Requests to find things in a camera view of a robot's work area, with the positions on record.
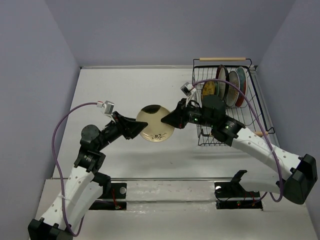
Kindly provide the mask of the white plate orange sunburst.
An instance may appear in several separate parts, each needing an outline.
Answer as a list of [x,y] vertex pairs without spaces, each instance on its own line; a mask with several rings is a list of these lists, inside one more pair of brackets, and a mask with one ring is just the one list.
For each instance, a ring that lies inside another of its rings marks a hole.
[[240,78],[236,71],[232,70],[229,73],[229,82],[231,85],[229,85],[228,93],[226,96],[226,105],[229,108],[232,108],[239,97],[239,91],[237,89],[240,89]]

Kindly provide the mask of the blue white floral small plate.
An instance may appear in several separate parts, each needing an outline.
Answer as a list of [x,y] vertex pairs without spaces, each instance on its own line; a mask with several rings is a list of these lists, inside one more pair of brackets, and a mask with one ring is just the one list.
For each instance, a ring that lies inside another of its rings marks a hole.
[[215,83],[215,95],[217,95],[220,99],[224,98],[225,95],[225,84],[223,82]]

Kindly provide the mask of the dark red rimmed beige plate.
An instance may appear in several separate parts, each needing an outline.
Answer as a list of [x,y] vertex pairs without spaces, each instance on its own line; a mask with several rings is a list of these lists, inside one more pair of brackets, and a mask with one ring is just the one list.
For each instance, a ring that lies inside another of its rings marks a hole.
[[224,65],[221,64],[218,66],[215,78],[218,80],[222,80],[218,82],[222,82],[225,84],[225,92],[224,92],[224,97],[222,99],[222,100],[225,100],[229,91],[229,85],[226,83],[229,81],[229,72]]

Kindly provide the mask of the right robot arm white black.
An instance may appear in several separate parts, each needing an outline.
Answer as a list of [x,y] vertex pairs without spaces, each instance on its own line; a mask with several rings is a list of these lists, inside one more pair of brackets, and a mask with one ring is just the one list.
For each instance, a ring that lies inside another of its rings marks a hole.
[[164,116],[161,122],[177,129],[183,129],[188,123],[210,127],[216,140],[250,155],[275,172],[254,176],[248,170],[239,170],[230,183],[235,196],[246,192],[275,193],[302,205],[318,180],[313,156],[299,156],[269,143],[228,116],[225,102],[217,95],[204,96],[201,106],[193,106],[182,98],[175,110]]

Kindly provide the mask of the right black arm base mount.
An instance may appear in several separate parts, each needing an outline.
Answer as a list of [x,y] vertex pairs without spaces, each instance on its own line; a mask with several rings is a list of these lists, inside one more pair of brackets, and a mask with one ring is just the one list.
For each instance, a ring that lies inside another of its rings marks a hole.
[[246,191],[239,183],[216,182],[214,196],[218,210],[263,209],[260,193]]

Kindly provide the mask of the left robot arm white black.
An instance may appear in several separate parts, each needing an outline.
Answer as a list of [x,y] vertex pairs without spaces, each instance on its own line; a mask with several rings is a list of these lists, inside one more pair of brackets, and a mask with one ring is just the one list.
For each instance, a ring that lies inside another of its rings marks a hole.
[[86,212],[99,198],[110,194],[111,178],[99,172],[106,158],[101,151],[123,136],[134,139],[148,123],[113,112],[112,120],[100,130],[96,125],[81,131],[78,156],[61,191],[48,210],[28,225],[31,240],[71,240],[82,229]]

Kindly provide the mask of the cream translucent plate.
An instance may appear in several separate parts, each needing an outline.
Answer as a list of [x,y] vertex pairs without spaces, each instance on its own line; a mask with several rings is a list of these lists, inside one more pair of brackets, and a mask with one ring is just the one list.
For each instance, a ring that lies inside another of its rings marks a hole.
[[143,107],[136,116],[136,121],[148,123],[141,132],[140,136],[153,143],[159,143],[167,140],[174,133],[174,127],[161,122],[170,111],[157,104]]

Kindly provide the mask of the yellow black patterned plate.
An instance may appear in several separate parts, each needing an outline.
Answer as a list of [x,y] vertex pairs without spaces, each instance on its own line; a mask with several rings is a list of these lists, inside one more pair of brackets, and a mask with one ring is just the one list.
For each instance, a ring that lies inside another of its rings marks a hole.
[[216,85],[214,81],[206,81],[201,90],[201,96],[215,95]]

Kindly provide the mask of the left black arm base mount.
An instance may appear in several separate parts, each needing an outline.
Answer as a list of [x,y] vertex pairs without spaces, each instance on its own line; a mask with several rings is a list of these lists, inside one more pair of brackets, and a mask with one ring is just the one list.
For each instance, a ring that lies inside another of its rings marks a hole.
[[127,183],[111,182],[110,188],[103,190],[102,195],[90,206],[92,211],[124,211],[127,209]]

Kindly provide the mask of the red teal floral plate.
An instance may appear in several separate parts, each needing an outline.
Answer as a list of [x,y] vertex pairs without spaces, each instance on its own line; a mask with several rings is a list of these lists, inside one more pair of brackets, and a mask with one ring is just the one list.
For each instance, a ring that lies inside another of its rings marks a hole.
[[[246,70],[245,68],[243,68],[242,66],[239,66],[237,69],[236,69],[236,72],[238,74],[238,78],[239,78],[239,82],[240,82],[240,87],[239,89],[241,90],[241,92],[247,96],[247,93],[248,93],[248,78],[247,78],[247,73],[246,73]],[[241,107],[242,104],[244,103],[245,101],[245,98],[239,94],[238,95],[238,99],[235,103],[235,106],[236,107]]]

